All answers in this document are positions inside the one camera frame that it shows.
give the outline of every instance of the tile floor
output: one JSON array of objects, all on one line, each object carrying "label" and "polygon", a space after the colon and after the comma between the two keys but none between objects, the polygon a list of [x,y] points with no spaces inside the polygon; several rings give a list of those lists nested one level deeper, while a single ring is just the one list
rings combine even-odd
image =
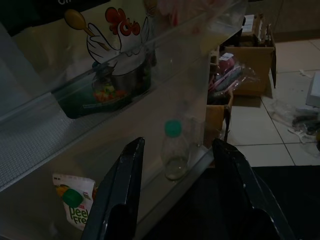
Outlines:
[{"label": "tile floor", "polygon": [[316,145],[302,144],[288,132],[288,127],[273,120],[272,103],[279,100],[295,107],[305,107],[312,75],[320,71],[320,39],[276,44],[277,82],[262,97],[234,100],[228,142],[236,146],[252,167],[320,165]]}]

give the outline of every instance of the peel fresh package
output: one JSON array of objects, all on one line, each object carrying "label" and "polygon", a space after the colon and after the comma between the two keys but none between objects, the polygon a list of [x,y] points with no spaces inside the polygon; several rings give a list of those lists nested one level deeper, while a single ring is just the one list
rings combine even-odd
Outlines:
[{"label": "peel fresh package", "polygon": [[75,119],[116,111],[149,89],[155,56],[141,45],[156,8],[157,0],[26,0],[6,3],[0,20],[43,93]]},{"label": "peel fresh package", "polygon": [[66,219],[84,230],[96,194],[95,181],[89,178],[53,174],[53,184],[63,201]]}]

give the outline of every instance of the refrigerator shelf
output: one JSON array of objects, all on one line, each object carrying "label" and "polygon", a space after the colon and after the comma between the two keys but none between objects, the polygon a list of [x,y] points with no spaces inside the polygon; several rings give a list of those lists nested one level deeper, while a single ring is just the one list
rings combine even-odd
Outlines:
[{"label": "refrigerator shelf", "polygon": [[[203,13],[164,31],[155,39],[140,46],[141,50],[155,49],[157,64],[152,67],[150,86],[142,94],[133,97],[130,103],[118,107],[113,112],[89,114],[77,119],[67,117],[59,103],[66,99],[61,89],[68,87],[70,85],[68,83],[54,91],[33,97],[27,103],[2,114],[0,117],[0,191],[67,152],[72,146],[82,143],[87,137],[105,131],[108,125],[112,126],[110,122],[124,118],[122,113],[127,112],[127,119],[121,121],[125,125],[130,125],[128,110],[134,115],[134,111],[139,106],[138,103],[145,108],[139,111],[140,117],[146,118],[150,109],[153,109],[153,103],[150,102],[152,95],[157,96],[159,103],[162,101],[161,96],[157,95],[159,89],[169,88],[168,92],[171,90],[170,94],[175,94],[177,86],[166,85],[172,79],[188,76],[189,79],[177,84],[191,86],[192,81],[199,77],[192,68],[197,66],[201,69],[201,65],[206,62],[205,59],[208,59],[209,50],[214,49],[241,27],[246,1],[231,0],[229,2],[224,9],[217,8],[216,11]],[[108,62],[121,61],[125,54],[122,53]],[[97,69],[93,68],[73,79],[71,82],[77,83],[72,89],[73,93],[91,86],[96,72]]]}]

